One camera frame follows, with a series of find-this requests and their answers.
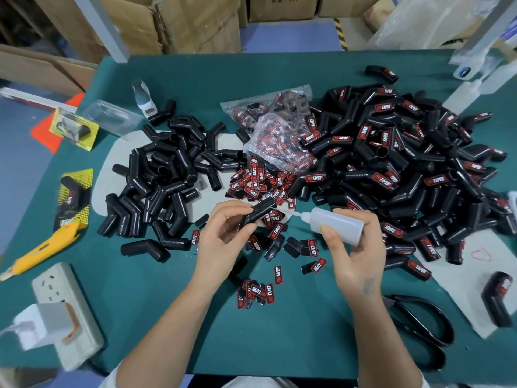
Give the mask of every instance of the scissors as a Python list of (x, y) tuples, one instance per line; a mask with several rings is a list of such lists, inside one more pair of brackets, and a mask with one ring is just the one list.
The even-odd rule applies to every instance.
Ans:
[[(388, 311), (396, 309), (400, 311), (404, 317), (409, 321), (406, 324), (398, 319), (391, 316), (395, 326), (410, 334), (413, 338), (416, 338), (423, 342), (426, 347), (431, 350), (431, 361), (428, 364), (421, 364), (415, 361), (417, 366), (427, 372), (436, 372), (445, 366), (445, 352), (443, 347), (447, 347), (454, 342), (454, 328), (447, 316), (433, 303), (422, 298), (408, 296), (408, 295), (397, 295), (392, 294), (383, 297), (384, 306)], [(440, 321), (443, 322), (445, 331), (443, 336), (437, 337), (432, 333), (412, 312), (410, 312), (403, 303), (419, 304), (426, 309), (430, 310)]]

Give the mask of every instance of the white plug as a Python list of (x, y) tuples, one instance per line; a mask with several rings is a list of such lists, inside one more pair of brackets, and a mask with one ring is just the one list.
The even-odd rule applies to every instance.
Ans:
[(74, 321), (73, 309), (64, 302), (33, 304), (15, 317), (13, 331), (26, 351), (72, 337), (79, 328)]

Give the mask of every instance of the yellow utility knife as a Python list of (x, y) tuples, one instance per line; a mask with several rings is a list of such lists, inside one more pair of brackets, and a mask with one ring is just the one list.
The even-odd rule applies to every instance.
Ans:
[(35, 247), (28, 254), (16, 259), (15, 263), (7, 271), (0, 274), (0, 282), (14, 275), (23, 274), (61, 249), (66, 248), (79, 238), (80, 235), (77, 234), (77, 231), (83, 228), (86, 228), (86, 225), (80, 221), (74, 221), (62, 226), (48, 240)]

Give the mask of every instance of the white mat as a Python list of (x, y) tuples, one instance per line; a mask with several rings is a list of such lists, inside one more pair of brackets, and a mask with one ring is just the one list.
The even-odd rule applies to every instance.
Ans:
[[(150, 143), (149, 138), (142, 131), (134, 131), (124, 137), (126, 140), (119, 138), (111, 147), (102, 169), (100, 169), (99, 177), (92, 192), (92, 208), (97, 214), (102, 216), (107, 216), (106, 195), (109, 193), (118, 195), (126, 186), (126, 177), (114, 173), (111, 168), (115, 163), (128, 166), (131, 150)], [(233, 133), (221, 133), (216, 137), (216, 147), (218, 149), (242, 149), (242, 142)], [(223, 188), (214, 192), (210, 188), (208, 177), (205, 174), (199, 173), (199, 178), (194, 184), (194, 188), (198, 190), (200, 197), (187, 204), (191, 221), (196, 221), (203, 215), (209, 214), (218, 202), (233, 200), (224, 196), (229, 188), (229, 179), (232, 175), (233, 172), (219, 173)], [(282, 204), (280, 208), (287, 211), (287, 203)], [(291, 216), (286, 215), (282, 223), (287, 222)], [(263, 226), (262, 221), (258, 223), (259, 226)]]
[[(497, 327), (490, 320), (487, 309), (481, 300), (481, 292), (488, 279), (496, 271), (502, 271), (517, 281), (517, 258), (501, 241), (493, 230), (482, 230), (467, 237), (463, 251), (463, 264), (447, 263), (446, 248), (439, 248), (441, 259), (425, 263), (420, 251), (415, 255), (425, 263), (436, 279), (463, 314), (472, 324), (472, 328), (483, 339), (487, 338)], [(517, 310), (517, 283), (513, 283), (504, 298), (508, 313)]]

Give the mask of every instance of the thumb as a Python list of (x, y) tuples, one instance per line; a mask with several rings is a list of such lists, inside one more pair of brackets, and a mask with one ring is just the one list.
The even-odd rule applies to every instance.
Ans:
[(350, 256), (346, 252), (345, 245), (341, 240), (336, 231), (326, 224), (322, 224), (320, 227), (321, 233), (325, 242), (327, 243), (328, 249), (330, 250), (330, 254), (332, 255), (332, 261), (334, 262), (334, 267), (341, 269), (346, 268), (350, 264)]
[(228, 243), (229, 249), (235, 253), (239, 253), (256, 228), (256, 223), (249, 223), (241, 228), (233, 240)]

